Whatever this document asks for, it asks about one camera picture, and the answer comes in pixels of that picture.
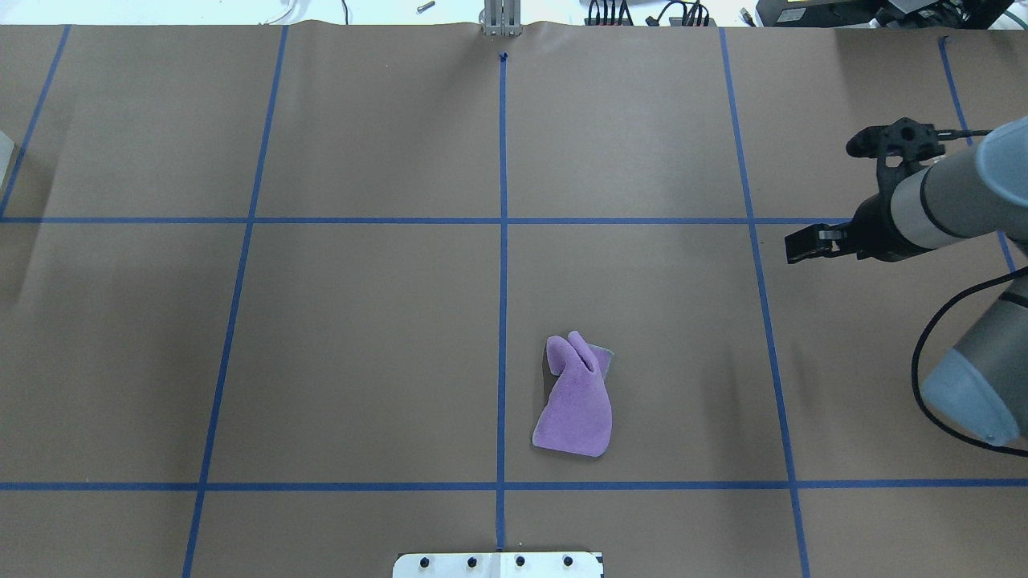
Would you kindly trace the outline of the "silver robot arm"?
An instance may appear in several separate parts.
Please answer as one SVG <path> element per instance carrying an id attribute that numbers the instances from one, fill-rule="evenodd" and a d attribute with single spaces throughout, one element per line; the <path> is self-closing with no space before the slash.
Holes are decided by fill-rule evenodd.
<path id="1" fill-rule="evenodd" d="M 1026 251 L 1026 121 L 993 129 L 940 129 L 902 117 L 866 127 L 846 153 L 876 165 L 876 193 L 851 219 L 786 234 L 792 264 L 853 256 L 882 263 L 1002 234 Z M 962 301 L 995 300 L 929 371 L 923 351 Z M 912 397 L 941 432 L 977 449 L 1026 456 L 1026 268 L 984 279 L 944 301 L 926 322 L 910 361 Z"/>

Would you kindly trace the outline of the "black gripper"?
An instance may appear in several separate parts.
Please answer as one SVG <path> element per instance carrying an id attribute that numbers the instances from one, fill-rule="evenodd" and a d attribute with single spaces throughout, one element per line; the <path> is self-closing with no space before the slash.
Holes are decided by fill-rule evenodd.
<path id="1" fill-rule="evenodd" d="M 851 226 L 851 238 L 848 228 Z M 873 195 L 856 209 L 851 223 L 812 224 L 785 237 L 790 266 L 816 258 L 838 258 L 855 253 L 856 259 L 873 258 L 896 263 L 916 256 L 911 244 L 895 227 L 887 201 Z"/>

